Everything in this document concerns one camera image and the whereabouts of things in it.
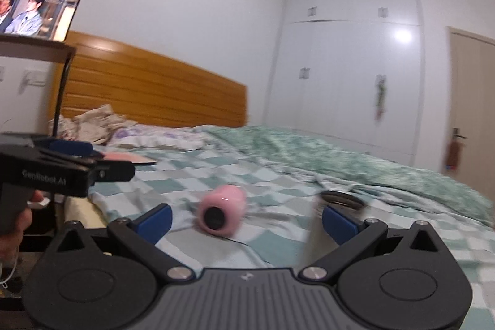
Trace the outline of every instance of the television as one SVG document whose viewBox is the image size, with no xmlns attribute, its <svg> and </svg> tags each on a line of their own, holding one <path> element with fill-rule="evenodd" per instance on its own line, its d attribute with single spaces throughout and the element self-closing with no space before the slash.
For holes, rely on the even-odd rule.
<svg viewBox="0 0 495 330">
<path fill-rule="evenodd" d="M 65 41 L 80 0 L 0 0 L 0 34 Z"/>
</svg>

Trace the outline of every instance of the wooden headboard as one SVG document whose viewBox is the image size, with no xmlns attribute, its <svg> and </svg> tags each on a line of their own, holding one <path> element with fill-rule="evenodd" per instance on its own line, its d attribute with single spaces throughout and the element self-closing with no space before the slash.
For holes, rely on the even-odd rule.
<svg viewBox="0 0 495 330">
<path fill-rule="evenodd" d="M 118 114 L 147 125 L 244 126 L 244 85 L 187 63 L 121 42 L 69 32 L 77 48 L 62 103 L 62 115 L 111 104 Z M 49 119 L 53 119 L 62 66 L 56 68 Z"/>
</svg>

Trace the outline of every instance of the white cable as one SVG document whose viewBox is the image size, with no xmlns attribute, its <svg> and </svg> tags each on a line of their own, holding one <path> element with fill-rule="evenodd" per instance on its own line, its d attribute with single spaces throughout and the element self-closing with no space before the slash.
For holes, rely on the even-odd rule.
<svg viewBox="0 0 495 330">
<path fill-rule="evenodd" d="M 19 248 L 16 249 L 15 252 L 15 262 L 14 262 L 14 268 L 12 269 L 11 273 L 8 275 L 6 280 L 0 281 L 0 285 L 3 287 L 3 289 L 8 289 L 7 283 L 11 280 L 12 276 L 15 273 L 15 269 L 17 268 L 17 258 L 19 257 Z M 0 279 L 2 278 L 2 262 L 0 262 Z"/>
</svg>

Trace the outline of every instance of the pink mug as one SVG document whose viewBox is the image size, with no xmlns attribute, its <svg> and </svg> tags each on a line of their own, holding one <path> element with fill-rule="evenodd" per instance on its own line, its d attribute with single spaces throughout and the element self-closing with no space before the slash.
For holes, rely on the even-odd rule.
<svg viewBox="0 0 495 330">
<path fill-rule="evenodd" d="M 228 237 L 241 225 L 246 194 L 236 185 L 223 185 L 207 194 L 197 209 L 197 223 L 209 234 Z"/>
</svg>

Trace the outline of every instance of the white wardrobe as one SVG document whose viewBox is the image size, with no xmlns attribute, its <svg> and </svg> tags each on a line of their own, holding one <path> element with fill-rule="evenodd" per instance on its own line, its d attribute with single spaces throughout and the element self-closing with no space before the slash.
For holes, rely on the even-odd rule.
<svg viewBox="0 0 495 330">
<path fill-rule="evenodd" d="M 288 0 L 265 123 L 410 165 L 421 60 L 416 0 Z"/>
</svg>

